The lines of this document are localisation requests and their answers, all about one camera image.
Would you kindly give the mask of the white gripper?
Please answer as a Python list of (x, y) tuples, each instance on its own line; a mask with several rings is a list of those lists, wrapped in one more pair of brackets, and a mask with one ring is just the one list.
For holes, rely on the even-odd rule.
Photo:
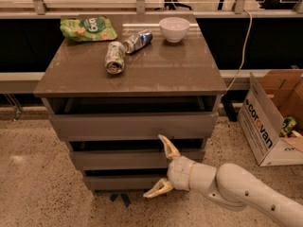
[(177, 147), (164, 135), (158, 138), (164, 146), (166, 157), (172, 160), (169, 163), (168, 178), (160, 179), (152, 189), (143, 194), (144, 198), (150, 199), (170, 192), (173, 187), (177, 190), (190, 190), (190, 175), (195, 162), (185, 156), (181, 156)]

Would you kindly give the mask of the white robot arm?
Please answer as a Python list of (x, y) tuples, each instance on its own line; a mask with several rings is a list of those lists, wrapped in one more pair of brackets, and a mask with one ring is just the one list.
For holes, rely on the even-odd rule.
[(235, 164), (220, 167), (197, 163), (181, 155), (164, 135), (159, 139), (169, 159), (167, 176), (144, 194), (154, 198), (173, 189), (196, 191), (232, 211), (250, 206), (280, 227), (303, 227), (303, 205), (293, 201)]

